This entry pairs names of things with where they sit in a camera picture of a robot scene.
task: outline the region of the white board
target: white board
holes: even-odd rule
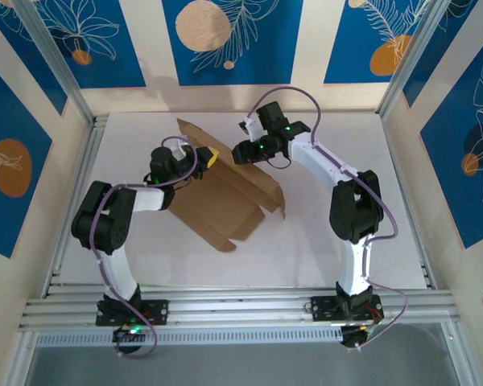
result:
[[[313,113],[290,113],[290,121],[312,125]],[[115,113],[109,117],[91,181],[139,183],[149,172],[151,151],[179,133],[175,119],[190,121],[228,146],[246,139],[238,113]],[[382,197],[397,217],[400,236],[373,246],[370,275],[376,282],[423,289],[407,213],[403,205],[381,122],[372,113],[326,113],[319,140],[360,170],[374,170]],[[220,253],[169,211],[136,214],[126,242],[133,275],[142,285],[218,285],[257,287],[333,287],[341,268],[340,242],[328,223],[331,192],[300,164],[286,170],[261,168],[281,183],[287,218],[279,211],[266,218],[232,253]],[[379,234],[391,231],[384,220]],[[60,280],[98,284],[101,278],[90,251],[68,243]]]

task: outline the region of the cardboard box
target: cardboard box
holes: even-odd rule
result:
[[[217,161],[186,189],[175,193],[169,210],[215,249],[231,252],[231,240],[246,240],[263,221],[260,206],[274,212],[285,202],[281,187],[255,165],[236,165],[231,149],[192,123],[177,120],[179,130],[195,146],[219,151]]]

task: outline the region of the gray floor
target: gray floor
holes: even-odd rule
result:
[[[338,343],[159,347],[149,359],[113,348],[41,348],[27,386],[458,384],[439,325],[398,325],[361,353]]]

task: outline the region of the yellow object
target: yellow object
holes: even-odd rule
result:
[[[208,147],[208,149],[209,149],[209,151],[212,154],[211,158],[208,161],[208,169],[209,169],[213,165],[213,163],[215,163],[215,161],[218,158],[218,150],[217,149],[213,149],[212,147]]]

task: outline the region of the white table surface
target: white table surface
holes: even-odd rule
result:
[[[290,121],[312,125],[314,113],[289,113]],[[228,146],[247,139],[237,123],[240,113],[115,113],[89,181],[139,183],[148,173],[151,151],[168,135],[179,134],[176,118],[190,121]],[[347,163],[374,170],[382,198],[394,213],[400,235],[372,249],[373,281],[402,289],[424,289],[419,251],[407,219],[382,125],[373,113],[325,113],[318,139]],[[266,218],[248,240],[235,241],[232,253],[220,253],[169,211],[133,216],[126,242],[130,267],[142,285],[333,287],[341,268],[340,241],[328,213],[331,192],[300,164],[276,170],[260,166],[279,181],[287,217],[264,211]],[[391,232],[388,219],[380,235]],[[71,238],[64,252],[60,281],[102,283],[94,257]]]

